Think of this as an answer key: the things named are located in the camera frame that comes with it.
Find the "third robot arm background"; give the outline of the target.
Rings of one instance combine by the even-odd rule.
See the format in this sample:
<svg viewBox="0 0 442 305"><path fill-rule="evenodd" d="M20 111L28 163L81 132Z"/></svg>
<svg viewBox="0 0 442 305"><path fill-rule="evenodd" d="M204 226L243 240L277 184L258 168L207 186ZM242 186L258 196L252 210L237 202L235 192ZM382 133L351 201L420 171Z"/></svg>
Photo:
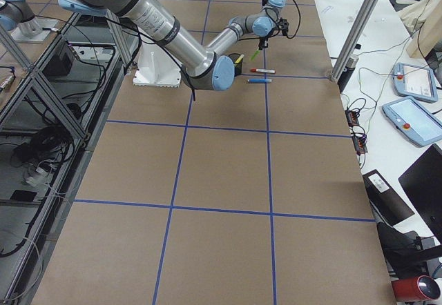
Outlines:
<svg viewBox="0 0 442 305"><path fill-rule="evenodd" d="M35 14L26 0L1 0L1 27L14 30L19 24L35 19Z"/></svg>

